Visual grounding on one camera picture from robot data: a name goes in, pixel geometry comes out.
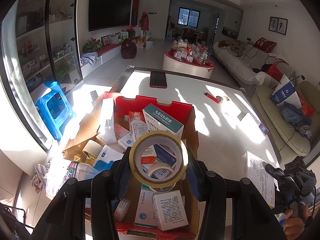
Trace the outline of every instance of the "smartphone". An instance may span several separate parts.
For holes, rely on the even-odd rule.
[[[167,88],[167,78],[164,72],[151,71],[150,87],[152,88]]]

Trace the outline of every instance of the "glass cabinet door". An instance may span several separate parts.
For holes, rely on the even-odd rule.
[[[50,0],[49,33],[53,72],[62,90],[70,91],[82,80],[76,53],[75,0]]]
[[[16,43],[20,67],[31,93],[44,81],[54,80],[44,29],[46,0],[18,0]]]

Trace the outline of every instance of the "hand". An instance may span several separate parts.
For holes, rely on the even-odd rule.
[[[293,210],[289,209],[285,216],[285,222],[283,223],[284,234],[288,240],[295,240],[298,236],[303,233],[304,223],[300,218],[292,218]],[[311,213],[308,210],[308,206],[303,207],[302,211],[303,219],[306,220],[311,216]]]

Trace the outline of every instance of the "black tv screen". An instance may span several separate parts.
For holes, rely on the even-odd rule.
[[[131,0],[89,0],[89,31],[130,24]]]

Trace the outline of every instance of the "clear tape roll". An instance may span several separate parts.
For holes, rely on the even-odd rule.
[[[170,167],[170,165],[166,164],[166,163],[154,163],[153,165],[151,165],[151,167],[149,168],[148,170],[148,173],[147,175],[149,177],[151,177],[151,175],[158,171],[158,170],[163,170],[163,169],[166,169],[168,171],[170,171],[171,173],[173,172],[173,169]],[[169,192],[173,189],[173,187],[175,186],[176,184],[173,184],[171,186],[168,186],[168,187],[157,187],[157,188],[154,188],[154,187],[149,187],[152,191],[154,192],[161,192],[161,193],[165,193],[165,192]]]
[[[149,177],[142,169],[141,157],[143,151],[151,145],[161,144],[168,146],[177,158],[176,166],[172,173],[164,179]],[[129,154],[129,164],[132,174],[142,184],[152,188],[169,187],[177,183],[183,176],[188,166],[188,152],[184,143],[177,136],[167,131],[151,131],[136,140]]]
[[[95,161],[102,150],[102,146],[92,140],[89,140],[85,147],[83,148],[82,152],[89,157],[91,160]]]

